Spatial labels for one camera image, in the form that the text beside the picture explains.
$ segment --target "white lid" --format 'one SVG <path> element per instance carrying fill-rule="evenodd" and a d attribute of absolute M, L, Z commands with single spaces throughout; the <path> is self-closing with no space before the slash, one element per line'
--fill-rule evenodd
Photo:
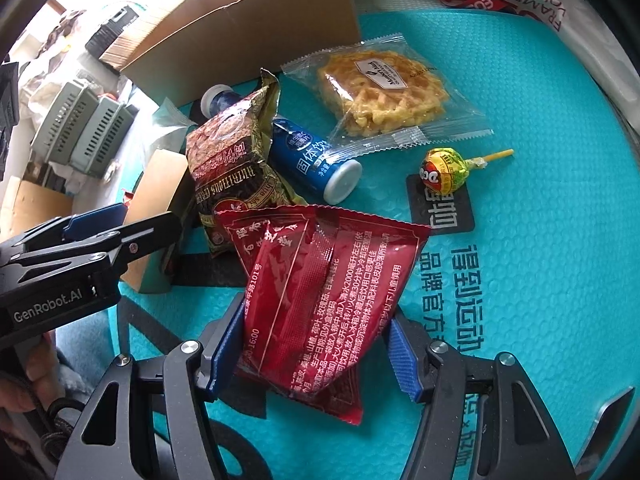
<path fill-rule="evenodd" d="M 213 98 L 216 95 L 229 90 L 231 90 L 232 92 L 234 91 L 234 89 L 231 88 L 231 86 L 229 85 L 213 85 L 211 88 L 209 88 L 209 90 L 204 92 L 204 95 L 200 100 L 200 111 L 207 119 L 211 118 L 211 114 L 209 113 L 209 107 L 211 106 L 211 102 L 213 101 Z"/>
<path fill-rule="evenodd" d="M 324 188 L 324 201 L 336 205 L 347 198 L 362 176 L 362 165 L 357 160 L 347 160 L 329 179 Z"/>

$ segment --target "teal mat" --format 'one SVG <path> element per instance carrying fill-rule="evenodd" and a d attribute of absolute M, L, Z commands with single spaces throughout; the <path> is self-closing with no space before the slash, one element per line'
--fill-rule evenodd
<path fill-rule="evenodd" d="M 433 272 L 442 272 L 444 337 L 455 342 L 451 251 L 477 248 L 483 341 L 475 354 L 517 355 L 575 459 L 603 402 L 640 376 L 640 176 L 609 104 L 571 52 L 534 20 L 427 10 L 367 15 L 360 23 L 364 38 L 402 32 L 485 111 L 495 135 L 457 143 L 463 155 L 516 151 L 470 177 L 475 230 L 432 237 L 425 254 L 440 256 Z M 290 80 L 282 84 L 280 112 L 317 132 L 333 126 Z M 342 205 L 409 221 L 405 178 L 417 173 L 425 151 L 364 156 L 361 183 Z M 133 173 L 125 187 L 135 182 Z M 200 230 L 188 250 L 206 250 Z M 414 269 L 400 302 L 414 319 L 423 319 L 423 297 L 433 292 L 422 286 Z M 140 296 L 121 289 L 181 338 L 196 337 L 237 291 L 176 286 L 170 294 Z M 130 339 L 136 358 L 158 354 L 135 330 Z M 399 478 L 420 407 L 400 392 L 380 343 L 362 362 L 362 397 L 357 428 L 273 394 L 266 420 L 222 402 L 210 414 L 251 441 L 275 479 Z"/>

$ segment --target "blue bottle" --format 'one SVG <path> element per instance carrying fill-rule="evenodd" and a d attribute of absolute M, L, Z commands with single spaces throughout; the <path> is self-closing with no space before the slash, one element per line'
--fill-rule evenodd
<path fill-rule="evenodd" d="M 212 118 L 240 99 L 242 96 L 231 86 L 215 85 L 203 95 L 200 109 L 206 118 Z M 328 204 L 342 202 L 356 187 L 362 176 L 362 166 L 353 159 L 325 161 L 322 155 L 331 147 L 326 140 L 280 115 L 273 120 L 272 133 L 269 162 L 277 171 L 322 195 Z"/>

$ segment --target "cardboard box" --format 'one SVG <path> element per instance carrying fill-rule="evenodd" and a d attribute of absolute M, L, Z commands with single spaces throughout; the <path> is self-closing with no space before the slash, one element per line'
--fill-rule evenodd
<path fill-rule="evenodd" d="M 0 242 L 56 216 L 71 215 L 72 203 L 69 196 L 12 176 L 0 209 Z"/>
<path fill-rule="evenodd" d="M 180 217 L 183 227 L 189 226 L 194 205 L 194 183 L 187 158 L 180 153 L 155 150 L 129 203 L 124 223 L 131 224 L 172 211 Z M 170 263 L 180 244 L 181 240 L 165 250 L 131 262 L 122 279 L 143 294 L 169 291 L 172 280 Z"/>
<path fill-rule="evenodd" d="M 162 0 L 101 57 L 158 104 L 277 71 L 310 52 L 360 41 L 353 0 Z"/>

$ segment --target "gray plastic basket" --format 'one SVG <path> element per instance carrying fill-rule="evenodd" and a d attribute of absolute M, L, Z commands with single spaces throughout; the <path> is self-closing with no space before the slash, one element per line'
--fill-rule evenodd
<path fill-rule="evenodd" d="M 98 106 L 98 98 L 79 81 L 65 83 L 31 142 L 46 162 L 68 164 L 74 146 Z"/>
<path fill-rule="evenodd" d="M 100 97 L 71 154 L 71 166 L 90 176 L 103 176 L 132 122 L 133 115 L 126 106 Z"/>

